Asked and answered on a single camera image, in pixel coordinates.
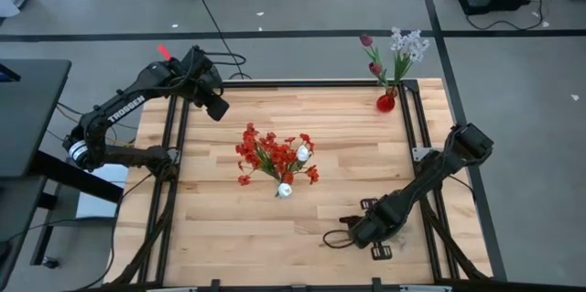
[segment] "tulip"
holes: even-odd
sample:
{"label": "tulip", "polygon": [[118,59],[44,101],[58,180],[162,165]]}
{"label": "tulip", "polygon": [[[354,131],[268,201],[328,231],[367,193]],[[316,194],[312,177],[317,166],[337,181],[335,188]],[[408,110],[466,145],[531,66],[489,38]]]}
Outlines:
{"label": "tulip", "polygon": [[381,74],[383,67],[380,63],[370,62],[370,64],[368,64],[368,69],[373,73],[374,76],[378,77]]}
{"label": "tulip", "polygon": [[373,38],[368,35],[361,35],[360,42],[363,44],[364,47],[369,47],[373,45]]}

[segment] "wooden table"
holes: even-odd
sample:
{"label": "wooden table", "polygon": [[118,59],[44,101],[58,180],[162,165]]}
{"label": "wooden table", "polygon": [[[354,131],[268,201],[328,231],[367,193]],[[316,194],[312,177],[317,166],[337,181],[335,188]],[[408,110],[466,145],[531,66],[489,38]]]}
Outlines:
{"label": "wooden table", "polygon": [[[418,84],[431,141],[443,147],[452,119],[442,81],[421,79]],[[321,241],[325,232],[346,228],[338,223],[340,217],[363,213],[359,200],[402,189],[414,178],[401,107],[397,103],[390,114],[378,113],[374,101],[380,94],[376,87],[227,89],[223,98],[231,107],[219,123],[192,107],[165,286],[209,286],[214,278],[223,286],[368,285],[372,277],[381,277],[383,284],[432,283],[419,206],[391,239],[391,260],[373,261],[368,248],[334,250]],[[418,131],[410,97],[409,106]],[[161,143],[167,108],[166,100],[145,105],[136,146]],[[179,116],[180,105],[176,110]],[[320,182],[310,186],[307,177],[298,178],[292,197],[283,200],[274,197],[274,181],[259,172],[241,187],[234,146],[242,142],[248,122],[261,133],[275,132],[279,140],[309,134],[316,144],[311,163],[318,166]],[[177,131],[175,124],[172,145]],[[126,188],[146,174],[131,169]],[[467,181],[464,170],[457,177]],[[143,242],[152,190],[153,179],[126,196],[106,282],[119,275]],[[448,179],[443,195],[454,240],[490,275],[470,191]],[[447,277],[437,235],[436,241]],[[156,246],[153,262],[157,252]]]}

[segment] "concrete floor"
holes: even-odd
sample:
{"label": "concrete floor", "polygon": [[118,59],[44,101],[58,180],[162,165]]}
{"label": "concrete floor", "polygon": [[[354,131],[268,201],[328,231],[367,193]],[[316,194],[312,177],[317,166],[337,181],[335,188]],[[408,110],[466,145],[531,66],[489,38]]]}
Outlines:
{"label": "concrete floor", "polygon": [[[431,30],[424,0],[207,0],[223,31]],[[457,0],[433,0],[444,30],[471,30]],[[506,18],[519,26],[536,22],[533,6],[478,16],[479,25]],[[586,3],[544,0],[549,27],[586,29]],[[97,35],[213,32],[199,0],[30,0],[24,12],[0,26],[2,35]],[[586,286],[586,197],[581,149],[586,144],[586,38],[446,38],[453,73],[469,121],[495,141],[482,166],[483,184],[510,281]],[[379,43],[387,42],[379,38]],[[366,59],[357,38],[231,38],[245,55],[244,72],[261,78],[365,77]],[[180,57],[193,44],[224,51],[216,39],[136,41],[0,42],[0,58],[70,59],[61,101],[90,110],[133,81],[164,44]],[[233,69],[221,67],[224,77]],[[437,45],[411,77],[443,77]],[[571,95],[578,95],[575,101]],[[138,123],[139,113],[127,124]],[[55,114],[57,135],[72,123]],[[119,139],[133,131],[117,128]],[[47,135],[42,149],[61,158],[60,142]],[[40,222],[39,211],[35,223]],[[47,292],[83,286],[104,269],[110,228],[59,228],[49,246],[62,267],[28,266],[38,232],[28,235],[6,291]]]}

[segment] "white daffodil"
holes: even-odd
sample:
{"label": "white daffodil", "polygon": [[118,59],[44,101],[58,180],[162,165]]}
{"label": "white daffodil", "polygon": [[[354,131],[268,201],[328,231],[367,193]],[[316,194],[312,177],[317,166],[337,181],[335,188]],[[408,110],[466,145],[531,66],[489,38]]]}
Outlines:
{"label": "white daffodil", "polygon": [[421,31],[411,31],[406,36],[401,36],[401,30],[396,27],[391,29],[391,50],[398,52],[401,58],[409,58],[411,62],[421,62],[423,52],[429,47],[429,40],[421,41]]}
{"label": "white daffodil", "polygon": [[293,189],[287,183],[281,183],[278,185],[277,191],[279,197],[287,197],[293,192]]}
{"label": "white daffodil", "polygon": [[300,146],[297,149],[297,160],[298,161],[307,161],[309,159],[309,150],[305,146]]}

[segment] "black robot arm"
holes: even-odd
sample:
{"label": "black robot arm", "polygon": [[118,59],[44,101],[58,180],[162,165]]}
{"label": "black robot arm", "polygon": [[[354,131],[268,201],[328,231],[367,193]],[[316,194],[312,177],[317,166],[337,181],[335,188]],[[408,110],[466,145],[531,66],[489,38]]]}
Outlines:
{"label": "black robot arm", "polygon": [[222,79],[218,71],[202,50],[193,47],[182,61],[170,58],[149,64],[132,85],[117,90],[106,103],[95,105],[65,137],[63,147],[83,169],[99,168],[106,163],[146,166],[156,177],[171,178],[174,174],[171,159],[162,146],[136,149],[105,143],[106,131],[112,125],[144,102],[170,95],[187,99],[198,107],[205,105],[208,115],[216,121],[229,107],[221,97]]}
{"label": "black robot arm", "polygon": [[353,243],[365,248],[392,237],[407,221],[413,204],[461,168],[482,164],[492,151],[493,141],[473,124],[453,126],[443,151],[431,150],[421,159],[416,179],[402,190],[384,195],[350,227]]}

